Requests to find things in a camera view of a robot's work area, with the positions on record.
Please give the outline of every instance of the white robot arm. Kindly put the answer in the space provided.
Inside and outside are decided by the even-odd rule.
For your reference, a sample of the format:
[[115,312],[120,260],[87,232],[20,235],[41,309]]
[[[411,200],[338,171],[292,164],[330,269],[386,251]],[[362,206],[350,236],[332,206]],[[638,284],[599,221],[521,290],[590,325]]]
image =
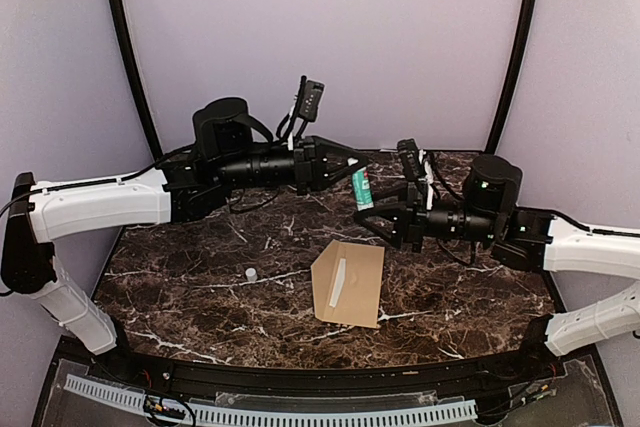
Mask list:
[[[9,293],[38,301],[95,355],[126,344],[124,333],[71,279],[53,241],[107,227],[199,220],[226,205],[234,189],[294,185],[303,195],[353,174],[367,163],[362,152],[321,137],[302,138],[304,127],[291,137],[297,117],[304,126],[315,121],[322,88],[303,77],[289,127],[278,139],[248,115],[244,100],[226,98],[194,114],[193,146],[143,171],[57,183],[35,183],[33,174],[20,174],[12,201],[0,211],[9,212],[0,270]],[[266,142],[254,142],[252,130]],[[329,156],[340,161],[329,163]]]
[[[640,230],[587,226],[563,219],[551,222],[544,270],[592,272],[640,281]],[[555,314],[547,325],[546,346],[557,356],[587,344],[640,329],[640,282],[588,307]]]
[[[435,159],[413,139],[398,143],[407,184],[374,195],[397,197],[354,215],[395,247],[420,252],[424,237],[481,242],[505,266],[529,272],[581,271],[640,281],[640,230],[589,226],[560,212],[516,205],[522,171],[494,155],[471,165],[462,194],[453,192]],[[433,174],[454,200],[440,198]],[[381,227],[393,220],[391,229]],[[534,319],[523,349],[559,357],[584,345],[640,329],[640,282],[583,309]]]

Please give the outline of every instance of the small white cap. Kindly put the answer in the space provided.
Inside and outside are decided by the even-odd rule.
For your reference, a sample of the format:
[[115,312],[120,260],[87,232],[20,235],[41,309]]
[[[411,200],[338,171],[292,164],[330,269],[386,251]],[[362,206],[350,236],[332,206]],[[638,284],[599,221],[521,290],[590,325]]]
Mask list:
[[249,282],[255,282],[256,280],[258,280],[258,273],[253,267],[247,269],[244,274],[247,276],[247,280]]

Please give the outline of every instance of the purple wall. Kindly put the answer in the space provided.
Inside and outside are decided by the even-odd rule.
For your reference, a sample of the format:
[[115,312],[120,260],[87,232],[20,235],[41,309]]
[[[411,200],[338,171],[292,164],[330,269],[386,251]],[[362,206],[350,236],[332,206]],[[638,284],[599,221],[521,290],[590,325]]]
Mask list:
[[305,73],[327,84],[310,132],[356,147],[483,148],[520,0],[126,0],[165,149],[238,95],[275,129]]
[[[149,160],[107,0],[0,0],[0,26],[0,204],[19,172],[70,180]],[[114,236],[110,230],[57,243],[83,288],[93,288]],[[33,301],[0,299],[2,427],[31,425],[59,334]]]
[[[591,223],[640,228],[640,0],[538,0],[499,149],[523,168],[521,204]],[[568,307],[630,282],[562,274]],[[639,425],[640,343],[599,346],[625,425]]]

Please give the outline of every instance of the white cable tray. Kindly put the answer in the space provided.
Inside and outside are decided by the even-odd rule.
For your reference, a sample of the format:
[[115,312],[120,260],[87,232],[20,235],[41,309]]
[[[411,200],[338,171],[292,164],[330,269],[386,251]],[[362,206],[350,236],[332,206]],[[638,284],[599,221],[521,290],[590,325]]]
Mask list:
[[[142,410],[145,394],[140,390],[114,387],[93,379],[67,375],[65,390],[110,407],[147,416]],[[236,410],[189,402],[198,426],[232,427],[421,427],[446,425],[477,418],[475,400],[402,410],[355,413],[287,413]],[[172,403],[184,412],[184,407]],[[191,425],[187,413],[182,424]]]

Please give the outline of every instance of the brown envelope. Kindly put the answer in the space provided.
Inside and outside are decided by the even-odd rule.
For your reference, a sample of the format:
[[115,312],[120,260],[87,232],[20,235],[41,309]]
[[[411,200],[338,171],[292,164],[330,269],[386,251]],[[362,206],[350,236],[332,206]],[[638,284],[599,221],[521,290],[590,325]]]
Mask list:
[[332,241],[311,266],[316,317],[377,328],[383,264],[384,247]]

